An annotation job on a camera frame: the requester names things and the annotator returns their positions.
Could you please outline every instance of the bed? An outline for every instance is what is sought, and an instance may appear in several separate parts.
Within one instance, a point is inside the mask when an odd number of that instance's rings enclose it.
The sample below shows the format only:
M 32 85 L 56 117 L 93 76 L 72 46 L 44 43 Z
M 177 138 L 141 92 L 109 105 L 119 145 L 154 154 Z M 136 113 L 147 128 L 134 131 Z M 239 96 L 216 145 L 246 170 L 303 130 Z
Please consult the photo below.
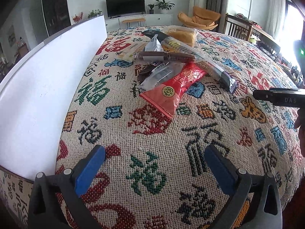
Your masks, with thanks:
M 170 120 L 139 97 L 136 80 L 145 65 L 117 58 L 125 48 L 149 41 L 143 31 L 161 28 L 108 33 L 71 101 L 56 173 L 73 168 L 96 144 L 103 145 L 106 161 L 81 197 L 102 228 L 207 228 L 228 199 L 202 155 L 214 144 L 237 168 L 256 175 L 272 172 L 284 209 L 305 167 L 293 129 L 297 109 L 256 101 L 252 92 L 295 85 L 250 43 L 201 30 L 201 51 L 238 80 L 239 87 L 230 95 L 206 76 L 183 95 Z M 31 187 L 0 171 L 0 197 L 24 225 Z M 65 202 L 58 199 L 67 221 L 77 228 Z

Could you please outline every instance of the window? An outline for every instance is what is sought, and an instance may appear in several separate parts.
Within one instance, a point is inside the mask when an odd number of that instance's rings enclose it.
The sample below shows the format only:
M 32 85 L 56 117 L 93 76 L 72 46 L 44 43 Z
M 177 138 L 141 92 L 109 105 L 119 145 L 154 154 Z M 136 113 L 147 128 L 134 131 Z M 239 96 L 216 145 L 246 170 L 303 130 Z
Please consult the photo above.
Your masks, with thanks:
M 292 66 L 297 66 L 299 71 L 301 69 L 294 55 L 293 42 L 302 38 L 303 26 L 304 19 L 299 10 L 292 2 L 286 0 L 285 21 L 280 36 L 281 53 Z

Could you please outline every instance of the blue gripper pad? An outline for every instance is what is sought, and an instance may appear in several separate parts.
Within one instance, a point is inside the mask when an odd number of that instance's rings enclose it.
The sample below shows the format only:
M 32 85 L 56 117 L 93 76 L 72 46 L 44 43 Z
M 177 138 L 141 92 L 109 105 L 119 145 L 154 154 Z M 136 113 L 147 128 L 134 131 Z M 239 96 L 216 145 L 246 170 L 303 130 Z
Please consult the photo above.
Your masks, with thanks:
M 230 196 L 235 194 L 235 184 L 238 176 L 232 172 L 234 169 L 236 170 L 236 168 L 231 161 L 224 158 L 214 145 L 206 147 L 204 159 L 214 174 L 222 192 Z
M 100 146 L 84 167 L 81 174 L 75 179 L 74 190 L 78 197 L 87 192 L 101 165 L 104 163 L 105 156 L 105 148 Z

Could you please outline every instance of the round gold logo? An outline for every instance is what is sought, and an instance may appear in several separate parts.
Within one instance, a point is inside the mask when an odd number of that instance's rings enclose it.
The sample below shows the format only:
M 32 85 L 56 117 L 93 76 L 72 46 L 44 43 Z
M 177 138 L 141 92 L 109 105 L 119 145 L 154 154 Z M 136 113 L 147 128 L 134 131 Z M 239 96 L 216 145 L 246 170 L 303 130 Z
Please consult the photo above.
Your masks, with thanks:
M 165 86 L 165 87 L 162 89 L 162 94 L 163 94 L 165 97 L 173 97 L 174 94 L 175 94 L 175 90 L 174 90 L 173 87 L 171 87 L 171 86 Z

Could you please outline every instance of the television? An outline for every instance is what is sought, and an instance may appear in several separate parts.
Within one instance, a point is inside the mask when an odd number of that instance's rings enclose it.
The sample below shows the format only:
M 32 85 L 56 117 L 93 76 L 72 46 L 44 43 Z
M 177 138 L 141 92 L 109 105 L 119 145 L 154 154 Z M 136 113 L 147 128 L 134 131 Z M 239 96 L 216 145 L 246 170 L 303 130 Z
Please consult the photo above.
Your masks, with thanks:
M 145 12 L 145 0 L 106 0 L 108 17 Z

